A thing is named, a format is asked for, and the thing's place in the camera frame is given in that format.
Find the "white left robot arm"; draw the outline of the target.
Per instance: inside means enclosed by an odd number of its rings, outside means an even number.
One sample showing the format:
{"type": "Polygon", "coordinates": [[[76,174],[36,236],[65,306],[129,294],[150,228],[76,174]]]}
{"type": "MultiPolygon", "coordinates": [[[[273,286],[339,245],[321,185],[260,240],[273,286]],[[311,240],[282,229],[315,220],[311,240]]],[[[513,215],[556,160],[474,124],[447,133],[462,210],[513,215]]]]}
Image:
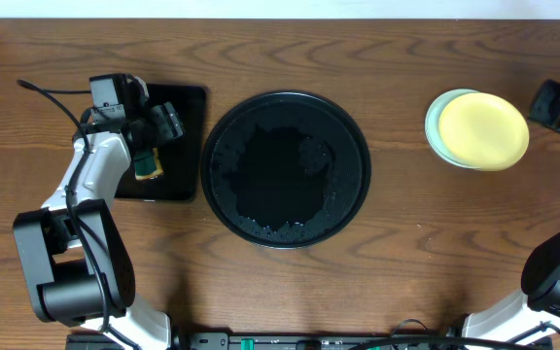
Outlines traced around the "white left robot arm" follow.
{"type": "Polygon", "coordinates": [[[57,189],[14,220],[30,303],[43,322],[95,331],[124,349],[169,349],[170,318],[137,294],[111,206],[129,165],[142,159],[158,172],[158,145],[183,129],[170,103],[97,117],[74,121],[74,155],[57,189]]]}

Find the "green and yellow sponge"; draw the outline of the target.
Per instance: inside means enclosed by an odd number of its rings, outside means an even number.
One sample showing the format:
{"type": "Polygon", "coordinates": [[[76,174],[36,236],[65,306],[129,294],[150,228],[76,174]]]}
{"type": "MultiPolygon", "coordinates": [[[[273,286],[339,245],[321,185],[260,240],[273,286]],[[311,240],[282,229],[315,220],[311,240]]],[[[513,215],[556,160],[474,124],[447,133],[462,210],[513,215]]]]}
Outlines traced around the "green and yellow sponge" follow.
{"type": "Polygon", "coordinates": [[[133,166],[137,181],[152,180],[163,174],[157,148],[137,152],[133,158],[133,166]]]}

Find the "yellow plate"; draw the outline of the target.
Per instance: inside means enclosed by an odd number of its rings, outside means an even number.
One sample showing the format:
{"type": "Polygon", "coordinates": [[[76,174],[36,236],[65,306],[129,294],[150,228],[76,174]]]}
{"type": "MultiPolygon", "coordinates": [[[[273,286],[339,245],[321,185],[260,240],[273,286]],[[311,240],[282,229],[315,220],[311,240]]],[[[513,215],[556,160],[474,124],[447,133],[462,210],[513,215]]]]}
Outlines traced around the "yellow plate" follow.
{"type": "Polygon", "coordinates": [[[437,131],[456,160],[486,171],[516,164],[530,141],[528,124],[517,108],[484,92],[466,93],[448,102],[440,113],[437,131]]]}

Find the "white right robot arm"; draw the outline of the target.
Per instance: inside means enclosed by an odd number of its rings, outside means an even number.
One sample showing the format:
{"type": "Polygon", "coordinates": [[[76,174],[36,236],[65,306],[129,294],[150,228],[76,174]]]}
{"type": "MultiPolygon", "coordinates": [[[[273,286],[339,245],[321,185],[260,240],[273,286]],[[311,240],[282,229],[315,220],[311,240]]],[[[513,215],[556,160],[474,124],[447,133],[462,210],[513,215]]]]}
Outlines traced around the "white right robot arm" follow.
{"type": "MultiPolygon", "coordinates": [[[[560,134],[560,83],[544,81],[532,101],[529,119],[560,134]]],[[[552,333],[560,335],[560,232],[531,253],[520,290],[467,315],[455,332],[465,340],[464,349],[550,349],[552,333]]]]}

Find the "mint plate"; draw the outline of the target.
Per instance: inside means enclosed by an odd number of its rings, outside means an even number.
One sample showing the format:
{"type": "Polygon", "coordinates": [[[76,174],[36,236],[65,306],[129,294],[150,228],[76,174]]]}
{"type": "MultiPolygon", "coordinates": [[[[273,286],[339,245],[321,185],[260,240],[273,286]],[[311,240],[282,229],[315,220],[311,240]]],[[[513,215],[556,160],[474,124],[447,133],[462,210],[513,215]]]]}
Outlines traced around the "mint plate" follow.
{"type": "Polygon", "coordinates": [[[444,108],[455,98],[475,93],[474,89],[456,88],[438,96],[429,106],[425,117],[425,135],[432,150],[444,161],[461,168],[475,169],[456,158],[444,145],[439,134],[439,119],[444,108]]]}

